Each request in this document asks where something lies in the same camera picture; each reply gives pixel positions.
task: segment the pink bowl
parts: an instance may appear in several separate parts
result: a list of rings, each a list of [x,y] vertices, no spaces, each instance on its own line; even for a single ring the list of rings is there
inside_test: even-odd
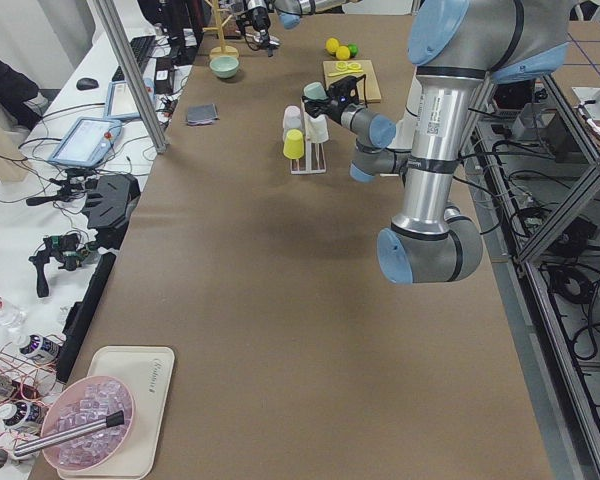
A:
[[[74,410],[76,408],[79,409],[80,401],[93,400],[92,398],[87,398],[88,389],[92,390],[93,393],[94,389],[101,389],[103,388],[102,386],[107,384],[108,382],[117,382],[117,384],[120,385],[119,391],[117,393],[110,394],[109,398],[117,401],[119,395],[121,398],[124,399],[123,401],[121,401],[125,412],[124,426],[123,428],[113,427],[100,430],[99,432],[96,432],[94,434],[82,437],[82,439],[88,442],[91,441],[92,438],[94,438],[91,437],[92,435],[101,434],[103,432],[109,432],[112,431],[114,428],[121,428],[121,430],[118,431],[120,433],[116,437],[114,437],[115,441],[112,440],[109,443],[106,443],[106,448],[104,449],[104,452],[101,453],[99,456],[90,455],[90,453],[87,453],[87,450],[85,450],[86,447],[82,445],[73,446],[71,444],[71,442],[77,442],[80,439],[75,439],[73,441],[61,443],[54,447],[46,448],[42,451],[42,453],[51,466],[67,472],[85,472],[106,462],[109,459],[109,457],[111,457],[111,455],[113,455],[120,448],[120,445],[122,445],[125,439],[129,436],[129,432],[131,431],[131,425],[133,421],[133,415],[135,412],[133,396],[131,395],[131,392],[123,382],[121,382],[115,377],[110,377],[107,375],[83,378],[82,380],[77,381],[73,385],[69,386],[65,391],[63,391],[47,412],[47,415],[44,419],[44,423],[42,424],[41,436],[45,437],[58,431],[57,427],[59,420],[61,419],[61,417],[66,418],[71,416],[68,414],[68,411],[70,411],[71,407],[73,407]],[[113,411],[109,411],[107,414],[113,413],[117,410],[119,410],[119,408],[115,408]],[[75,412],[74,415],[79,415],[80,413],[81,412],[78,411]],[[70,428],[71,426],[72,425],[64,426],[64,428],[60,429],[59,431],[64,431]],[[70,463],[67,460],[68,452],[71,452],[72,459],[75,460],[75,458],[82,458],[82,460],[80,462]]]

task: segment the lime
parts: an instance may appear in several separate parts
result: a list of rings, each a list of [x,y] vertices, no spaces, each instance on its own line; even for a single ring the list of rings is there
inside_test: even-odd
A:
[[[338,41],[337,38],[329,38],[327,40],[327,43],[325,44],[325,48],[327,49],[327,52],[329,52],[329,55],[335,55],[336,54],[336,50],[338,50],[338,47],[340,46],[340,42]]]
[[[355,57],[358,54],[358,46],[355,43],[350,43],[347,45],[349,51],[351,52],[351,58]]]
[[[349,51],[349,47],[346,45],[341,45],[336,50],[336,58],[338,60],[349,60],[351,58],[351,52]]]

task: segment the wooden cutting board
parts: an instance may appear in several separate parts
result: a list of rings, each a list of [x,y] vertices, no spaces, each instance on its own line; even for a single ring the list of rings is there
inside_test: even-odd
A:
[[[361,81],[358,84],[358,91],[360,92],[360,99],[365,99],[369,103],[379,103],[382,101],[382,96],[380,95],[380,86],[378,85],[378,79],[376,78],[376,72],[373,69],[373,63],[371,60],[358,60],[353,59],[349,60],[350,62],[358,62],[362,66],[363,73],[367,75],[366,80],[366,92],[365,92],[365,82]],[[337,72],[336,69],[337,61],[334,60],[326,60],[322,62],[322,68],[324,69],[324,84],[325,88],[329,88],[329,85],[340,80],[346,75],[340,75],[337,77],[329,77],[329,73]],[[348,75],[353,75],[354,77],[362,76],[362,73],[350,73]]]

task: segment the computer mouse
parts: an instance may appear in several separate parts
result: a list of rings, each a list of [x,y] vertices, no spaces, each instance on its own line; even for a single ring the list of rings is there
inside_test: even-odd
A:
[[[76,83],[76,88],[78,90],[92,90],[94,88],[98,88],[100,84],[95,78],[84,77],[78,80]]]

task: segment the keyboard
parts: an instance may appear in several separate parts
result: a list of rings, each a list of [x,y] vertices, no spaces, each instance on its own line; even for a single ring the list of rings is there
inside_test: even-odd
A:
[[[140,74],[144,73],[144,69],[147,68],[147,64],[153,53],[155,39],[155,35],[147,35],[145,37],[134,37],[129,42],[131,50],[133,50],[133,55],[136,57],[136,62],[138,62]],[[119,82],[120,80],[124,80],[124,73],[122,73],[122,69],[118,67],[116,73],[111,77],[111,81]]]

